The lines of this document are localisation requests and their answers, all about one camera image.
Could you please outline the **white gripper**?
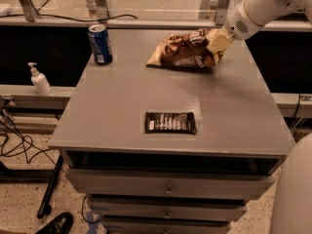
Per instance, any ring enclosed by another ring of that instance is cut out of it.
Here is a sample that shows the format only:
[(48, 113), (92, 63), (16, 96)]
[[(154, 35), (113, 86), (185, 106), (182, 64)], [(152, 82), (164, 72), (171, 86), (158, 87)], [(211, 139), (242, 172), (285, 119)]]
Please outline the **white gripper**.
[(263, 27), (264, 11), (254, 3), (241, 2), (228, 13), (224, 28), (211, 29), (206, 38), (211, 53), (225, 51), (233, 39), (246, 40)]

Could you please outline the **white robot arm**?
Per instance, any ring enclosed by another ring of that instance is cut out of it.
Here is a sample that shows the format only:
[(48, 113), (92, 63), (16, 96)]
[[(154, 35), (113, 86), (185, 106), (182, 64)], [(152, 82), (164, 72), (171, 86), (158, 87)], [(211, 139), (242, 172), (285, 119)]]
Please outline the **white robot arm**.
[(211, 53), (225, 51), (233, 40), (246, 40), (270, 21), (302, 10), (312, 22), (312, 0), (243, 0), (231, 11), (222, 29), (208, 34)]

